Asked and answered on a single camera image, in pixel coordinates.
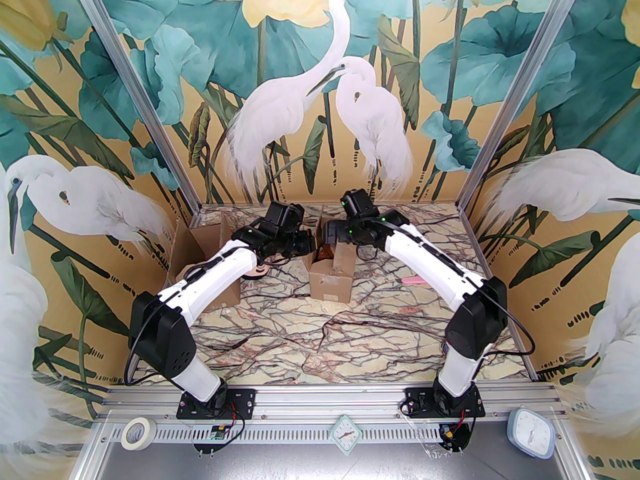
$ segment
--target black motor joint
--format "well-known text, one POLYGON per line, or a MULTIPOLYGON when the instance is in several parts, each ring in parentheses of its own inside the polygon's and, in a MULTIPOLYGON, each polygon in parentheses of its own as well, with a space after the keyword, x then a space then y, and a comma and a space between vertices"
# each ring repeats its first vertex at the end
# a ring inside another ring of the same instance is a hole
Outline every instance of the black motor joint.
POLYGON ((316 250, 316 240, 309 229, 300 229, 304 216, 299 204, 273 201, 264 217, 238 229, 231 238, 246 243, 261 261, 276 254, 306 256, 316 250))
POLYGON ((364 189, 346 192, 340 199, 345 220, 330 220, 324 224, 324 243, 336 242, 356 245, 373 245, 384 250, 387 237, 394 233, 394 227, 409 224, 409 220, 397 210, 380 213, 364 189))

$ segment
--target metal floor panel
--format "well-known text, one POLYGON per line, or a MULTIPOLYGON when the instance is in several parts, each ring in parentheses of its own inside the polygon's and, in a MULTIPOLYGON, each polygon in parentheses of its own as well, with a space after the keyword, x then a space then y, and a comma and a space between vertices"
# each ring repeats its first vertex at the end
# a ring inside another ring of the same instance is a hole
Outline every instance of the metal floor panel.
MULTIPOLYGON (((436 450, 438 445, 427 445, 436 450)), ((230 445, 198 457, 191 445, 152 444, 128 452, 112 443, 100 480, 558 480, 558 458, 534 459, 514 448, 506 423, 480 422, 464 454, 430 458, 419 444, 230 445)))

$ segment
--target wallpaper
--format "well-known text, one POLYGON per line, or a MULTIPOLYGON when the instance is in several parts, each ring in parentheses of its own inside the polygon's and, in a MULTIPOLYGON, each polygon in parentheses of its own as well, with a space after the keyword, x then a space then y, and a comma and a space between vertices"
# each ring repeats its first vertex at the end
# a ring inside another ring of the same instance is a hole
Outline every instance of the wallpaper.
POLYGON ((254 204, 452 201, 549 4, 103 2, 202 201, 254 204))
POLYGON ((131 302, 162 287, 176 219, 191 219, 117 98, 78 0, 0 0, 2 478, 66 478, 121 379, 131 302))
POLYGON ((639 32, 640 0, 576 1, 553 46, 573 69, 531 93, 466 209, 598 479, 640 476, 639 32))

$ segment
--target clock face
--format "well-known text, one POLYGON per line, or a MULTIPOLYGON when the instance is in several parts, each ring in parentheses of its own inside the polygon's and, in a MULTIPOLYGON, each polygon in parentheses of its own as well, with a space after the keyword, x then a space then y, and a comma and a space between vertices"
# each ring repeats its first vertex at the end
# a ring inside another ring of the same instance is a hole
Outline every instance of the clock face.
POLYGON ((555 432, 545 418, 528 410, 520 410, 513 422, 513 438, 523 451, 544 457, 555 442, 555 432))
POLYGON ((348 416, 342 416, 331 429, 331 439, 345 455, 351 453, 361 436, 361 430, 348 416))

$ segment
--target egret beak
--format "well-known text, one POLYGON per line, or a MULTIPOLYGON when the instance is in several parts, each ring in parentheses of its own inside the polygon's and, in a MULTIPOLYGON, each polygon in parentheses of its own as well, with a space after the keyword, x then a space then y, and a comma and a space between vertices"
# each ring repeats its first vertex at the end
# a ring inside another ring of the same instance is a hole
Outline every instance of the egret beak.
POLYGON ((11 186, 7 199, 9 200, 9 246, 11 247, 11 254, 14 254, 16 248, 16 228, 18 227, 18 215, 20 213, 18 208, 18 189, 22 185, 22 182, 16 183, 11 186))
POLYGON ((307 96, 309 96, 311 93, 313 93, 314 91, 316 91, 317 89, 319 89, 320 87, 322 87, 323 85, 325 85, 327 82, 329 82, 329 80, 331 80, 331 78, 334 77, 334 75, 336 73, 338 73, 338 71, 342 71, 343 69, 345 69, 344 66, 338 66, 338 67, 334 67, 331 68, 331 70, 329 71, 329 73, 327 73, 326 75, 324 75, 324 78, 322 80, 320 80, 320 82, 318 82, 317 84, 315 84, 313 86, 313 89, 311 89, 308 93, 306 93, 307 96))
POLYGON ((629 197, 610 197, 609 201, 615 201, 616 203, 629 203, 629 204, 637 204, 640 206, 640 199, 632 199, 629 197))

